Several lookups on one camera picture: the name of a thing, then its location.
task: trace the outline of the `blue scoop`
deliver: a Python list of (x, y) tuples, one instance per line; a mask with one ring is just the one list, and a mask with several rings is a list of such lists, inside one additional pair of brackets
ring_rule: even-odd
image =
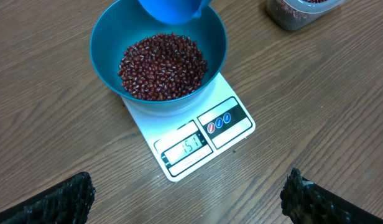
[(139, 0), (155, 19), (166, 24), (183, 24), (201, 17), (201, 10), (211, 0)]

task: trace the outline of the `plastic container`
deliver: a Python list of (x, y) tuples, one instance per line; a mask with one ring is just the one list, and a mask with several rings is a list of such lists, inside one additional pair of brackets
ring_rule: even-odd
[(266, 10), (279, 26), (294, 31), (315, 21), (344, 1), (310, 3), (304, 0), (267, 0)]

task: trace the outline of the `pile of red beans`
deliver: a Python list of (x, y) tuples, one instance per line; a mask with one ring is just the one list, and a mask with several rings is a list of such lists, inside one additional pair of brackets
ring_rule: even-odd
[(184, 35), (157, 34), (127, 48), (118, 75), (134, 98), (173, 100), (193, 93), (208, 71), (195, 41)]

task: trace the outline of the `table surface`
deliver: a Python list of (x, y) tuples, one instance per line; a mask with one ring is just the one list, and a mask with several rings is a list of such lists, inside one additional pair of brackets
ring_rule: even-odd
[(83, 170), (88, 223), (290, 223), (279, 194), (297, 167), (383, 218), (383, 0), (348, 0), (294, 33), (264, 0), (213, 1), (222, 74), (257, 129), (177, 184), (91, 65), (112, 2), (0, 1), (0, 211)]

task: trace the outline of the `button panel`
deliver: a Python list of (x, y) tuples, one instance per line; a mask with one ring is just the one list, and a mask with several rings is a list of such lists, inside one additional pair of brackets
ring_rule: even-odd
[(252, 127), (251, 120), (234, 97), (197, 118), (217, 149)]

